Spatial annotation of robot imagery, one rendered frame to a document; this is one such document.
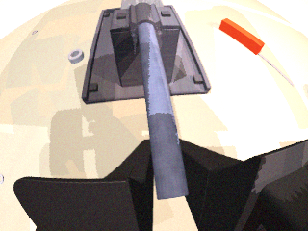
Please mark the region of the blue-grey metal shaft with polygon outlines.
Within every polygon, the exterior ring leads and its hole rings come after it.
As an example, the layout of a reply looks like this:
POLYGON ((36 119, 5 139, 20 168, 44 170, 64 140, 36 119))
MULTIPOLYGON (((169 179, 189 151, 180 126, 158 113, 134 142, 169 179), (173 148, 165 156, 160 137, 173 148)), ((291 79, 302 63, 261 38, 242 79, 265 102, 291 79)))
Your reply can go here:
POLYGON ((157 35, 151 23, 138 27, 147 132, 158 200, 188 196, 181 142, 157 35))

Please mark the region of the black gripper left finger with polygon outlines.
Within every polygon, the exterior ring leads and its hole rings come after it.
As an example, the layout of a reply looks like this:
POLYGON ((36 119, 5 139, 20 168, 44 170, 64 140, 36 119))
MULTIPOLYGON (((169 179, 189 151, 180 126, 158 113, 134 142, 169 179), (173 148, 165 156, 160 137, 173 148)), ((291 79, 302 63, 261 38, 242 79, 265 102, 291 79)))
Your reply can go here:
POLYGON ((153 231, 154 173, 150 141, 104 178, 22 177, 16 200, 35 227, 104 231, 153 231))

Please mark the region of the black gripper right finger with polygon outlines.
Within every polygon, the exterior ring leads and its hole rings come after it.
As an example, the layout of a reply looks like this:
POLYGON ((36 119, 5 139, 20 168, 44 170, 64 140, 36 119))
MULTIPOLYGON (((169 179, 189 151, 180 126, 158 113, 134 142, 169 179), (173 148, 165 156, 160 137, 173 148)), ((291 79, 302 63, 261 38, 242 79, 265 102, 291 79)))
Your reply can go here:
POLYGON ((263 186, 308 165, 308 139, 245 161, 180 142, 197 231, 242 231, 263 186))

